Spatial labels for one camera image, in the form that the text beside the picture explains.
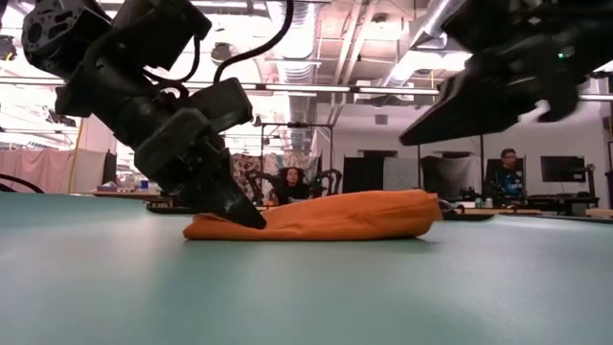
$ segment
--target orange fabric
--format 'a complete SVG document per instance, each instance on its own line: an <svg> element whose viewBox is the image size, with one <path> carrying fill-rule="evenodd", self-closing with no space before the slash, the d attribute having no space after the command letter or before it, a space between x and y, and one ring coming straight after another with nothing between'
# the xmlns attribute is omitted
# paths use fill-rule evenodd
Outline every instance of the orange fabric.
<svg viewBox="0 0 613 345"><path fill-rule="evenodd" d="M365 241L424 235L442 219L436 195L421 190L334 195L264 211L263 230L213 215L193 217L190 240Z"/></svg>

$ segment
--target woman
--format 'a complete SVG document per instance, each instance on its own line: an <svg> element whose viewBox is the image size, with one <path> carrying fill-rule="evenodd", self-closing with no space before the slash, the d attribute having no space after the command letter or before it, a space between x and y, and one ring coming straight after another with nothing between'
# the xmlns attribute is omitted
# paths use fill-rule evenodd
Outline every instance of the woman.
<svg viewBox="0 0 613 345"><path fill-rule="evenodd" d="M310 197L309 187L305 183L305 172L291 167L279 171L283 180L282 187L271 192L270 203L286 205L292 200L305 200Z"/></svg>

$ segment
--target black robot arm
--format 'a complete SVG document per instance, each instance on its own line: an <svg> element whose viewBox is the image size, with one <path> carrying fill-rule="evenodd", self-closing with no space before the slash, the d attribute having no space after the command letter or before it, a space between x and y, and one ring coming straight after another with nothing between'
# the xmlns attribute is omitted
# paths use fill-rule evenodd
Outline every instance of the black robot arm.
<svg viewBox="0 0 613 345"><path fill-rule="evenodd" d="M466 0L442 25L472 57L438 102L400 136L404 145L503 131L547 101L539 121L579 103L577 85L613 59L613 1Z"/></svg>
<svg viewBox="0 0 613 345"><path fill-rule="evenodd" d="M289 0L277 35L222 66L272 48L292 15ZM182 84L195 73L200 41L211 27L189 0L126 0L112 20L94 0L40 0L25 17L22 44L31 65L66 81L57 89L57 114L95 114L134 150L142 174L196 212L263 228L231 175L231 155L219 135L253 118L239 81L220 80L221 68L212 86L192 95ZM170 70L190 40L194 62L185 78L166 80L145 69Z"/></svg>

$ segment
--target person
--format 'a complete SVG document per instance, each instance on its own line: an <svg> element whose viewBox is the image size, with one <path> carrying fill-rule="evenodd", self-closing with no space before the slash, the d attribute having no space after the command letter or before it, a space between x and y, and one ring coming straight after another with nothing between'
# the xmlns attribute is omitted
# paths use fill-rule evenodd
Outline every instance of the person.
<svg viewBox="0 0 613 345"><path fill-rule="evenodd" d="M305 172L296 167L286 168L280 171L283 186L275 189L270 195L272 205L286 205L292 200L306 200L310 198L309 187L305 183Z"/></svg>
<svg viewBox="0 0 613 345"><path fill-rule="evenodd" d="M522 170L517 169L517 155L514 149L503 149L500 153L502 166L494 171L490 184L500 186L506 198L522 199L526 195Z"/></svg>

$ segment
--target hair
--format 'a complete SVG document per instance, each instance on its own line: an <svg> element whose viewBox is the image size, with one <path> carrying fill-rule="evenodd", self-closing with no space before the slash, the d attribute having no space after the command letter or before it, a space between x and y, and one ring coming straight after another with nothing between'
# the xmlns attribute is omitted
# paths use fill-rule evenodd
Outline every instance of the hair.
<svg viewBox="0 0 613 345"><path fill-rule="evenodd" d="M500 158L505 158L509 153L516 154L515 149L503 149L502 152L500 152Z"/></svg>
<svg viewBox="0 0 613 345"><path fill-rule="evenodd" d="M287 167L287 168L279 169L279 175L281 176L283 180L283 184L287 183L287 173L289 173L289 171L292 169L298 172L298 184L304 184L305 183L305 171L300 168L296 168L296 167Z"/></svg>

